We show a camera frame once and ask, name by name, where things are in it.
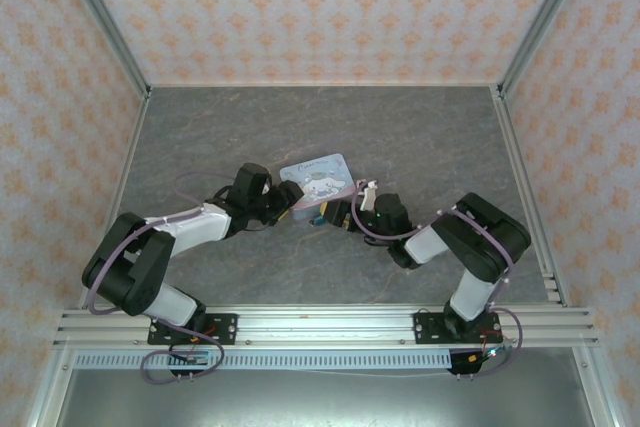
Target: gray tabletop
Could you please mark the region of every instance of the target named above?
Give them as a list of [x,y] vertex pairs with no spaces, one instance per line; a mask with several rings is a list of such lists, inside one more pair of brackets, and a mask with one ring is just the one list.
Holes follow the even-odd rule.
[[[377,179],[379,192],[398,193],[414,224],[470,191],[525,223],[484,87],[154,89],[121,211],[157,216],[190,208],[171,185],[191,169],[235,175],[255,162],[277,179],[282,167],[336,152],[354,179]],[[205,199],[227,183],[202,176],[183,185]],[[533,248],[516,267],[500,302],[545,301]],[[361,235],[288,217],[177,255],[166,281],[208,304],[441,304],[462,272],[451,253],[402,270]]]

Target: wallpaper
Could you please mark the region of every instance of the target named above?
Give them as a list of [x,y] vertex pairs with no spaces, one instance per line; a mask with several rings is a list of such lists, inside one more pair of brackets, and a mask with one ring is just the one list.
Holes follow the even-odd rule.
[[566,0],[510,108],[574,303],[640,419],[640,0]]
[[105,0],[157,84],[487,83],[542,0]]
[[0,423],[22,426],[139,99],[82,0],[0,0]]

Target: cartoon character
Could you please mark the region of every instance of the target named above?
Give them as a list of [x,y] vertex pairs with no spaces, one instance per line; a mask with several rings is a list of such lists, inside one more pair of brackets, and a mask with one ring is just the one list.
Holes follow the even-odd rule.
[[336,195],[346,185],[343,180],[332,177],[317,178],[312,175],[305,179],[307,183],[302,187],[305,197],[309,200],[321,200]]

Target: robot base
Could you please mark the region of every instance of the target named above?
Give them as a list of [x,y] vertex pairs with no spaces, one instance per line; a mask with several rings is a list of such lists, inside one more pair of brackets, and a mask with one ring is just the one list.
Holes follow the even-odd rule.
[[[213,337],[222,345],[235,345],[238,332],[237,314],[205,314],[203,324],[206,326],[202,333]],[[177,332],[164,324],[155,322],[149,327],[149,345],[190,345],[191,337],[182,332]],[[201,345],[211,342],[201,340]]]
[[459,335],[447,329],[442,312],[419,311],[413,314],[416,344],[500,344],[502,334],[496,333],[500,329],[500,319],[495,313],[481,315],[472,330]]

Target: wall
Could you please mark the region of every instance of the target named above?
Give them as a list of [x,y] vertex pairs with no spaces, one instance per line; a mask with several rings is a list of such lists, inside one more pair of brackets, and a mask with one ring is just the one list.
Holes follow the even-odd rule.
[[542,0],[106,0],[151,84],[502,79]]
[[574,303],[640,419],[640,0],[566,0],[510,98]]
[[82,0],[0,0],[0,414],[24,425],[139,99]]

